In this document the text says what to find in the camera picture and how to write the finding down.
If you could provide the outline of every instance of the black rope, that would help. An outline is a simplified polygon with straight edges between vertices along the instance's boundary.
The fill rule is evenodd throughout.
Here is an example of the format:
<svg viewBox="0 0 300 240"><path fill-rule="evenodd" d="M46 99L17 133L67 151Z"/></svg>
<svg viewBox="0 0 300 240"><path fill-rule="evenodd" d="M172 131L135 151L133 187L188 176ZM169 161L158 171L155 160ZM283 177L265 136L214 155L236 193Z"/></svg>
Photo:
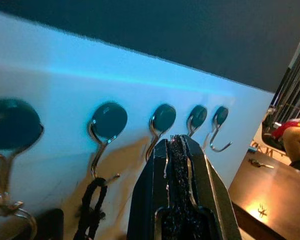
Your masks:
<svg viewBox="0 0 300 240"><path fill-rule="evenodd" d="M86 230L89 228L88 236L94 239L96 231L99 227L100 220L103 219L106 214L101 211L102 203L106 197L107 186L105 185L106 180L101 177L97 177L93 180L85 190L82 198L81 215L78 224L78 230L74 235L73 240L85 240ZM95 205L94 210L90 211L90 203L92 195L94 194L97 187L101 187L100 196L98 202Z"/></svg>

